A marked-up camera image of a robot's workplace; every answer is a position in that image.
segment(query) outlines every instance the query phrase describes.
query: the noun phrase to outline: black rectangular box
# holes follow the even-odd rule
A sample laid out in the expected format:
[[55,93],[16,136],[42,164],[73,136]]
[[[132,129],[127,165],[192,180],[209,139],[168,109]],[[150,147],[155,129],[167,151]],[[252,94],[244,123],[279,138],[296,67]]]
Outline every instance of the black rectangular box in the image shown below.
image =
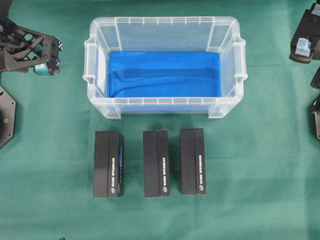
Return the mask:
[[181,192],[206,194],[205,138],[202,128],[180,130]]
[[168,131],[143,132],[144,196],[170,196]]
[[117,131],[95,133],[93,197],[123,195],[124,137]]

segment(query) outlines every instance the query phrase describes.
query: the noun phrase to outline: black metal bracket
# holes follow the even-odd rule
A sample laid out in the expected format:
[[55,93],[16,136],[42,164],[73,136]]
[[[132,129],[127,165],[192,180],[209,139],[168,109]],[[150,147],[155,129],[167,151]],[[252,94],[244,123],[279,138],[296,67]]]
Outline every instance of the black metal bracket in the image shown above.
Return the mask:
[[[60,72],[62,42],[54,36],[18,26],[8,18],[13,0],[0,0],[0,74]],[[0,148],[14,135],[16,102],[0,86]]]
[[[312,59],[320,60],[320,0],[305,10],[290,43],[289,58],[298,63],[308,64]],[[320,90],[320,67],[316,71],[311,87]],[[312,104],[316,138],[320,140],[320,96]]]
[[[314,12],[317,5],[317,3],[314,3],[310,9],[305,10],[290,43],[291,51],[289,57],[298,63],[308,64],[312,59],[320,60],[320,15]],[[307,43],[309,42],[309,46],[306,46],[306,50],[309,53],[299,54],[297,52],[300,39],[307,40]]]
[[13,136],[16,101],[0,86],[0,148]]

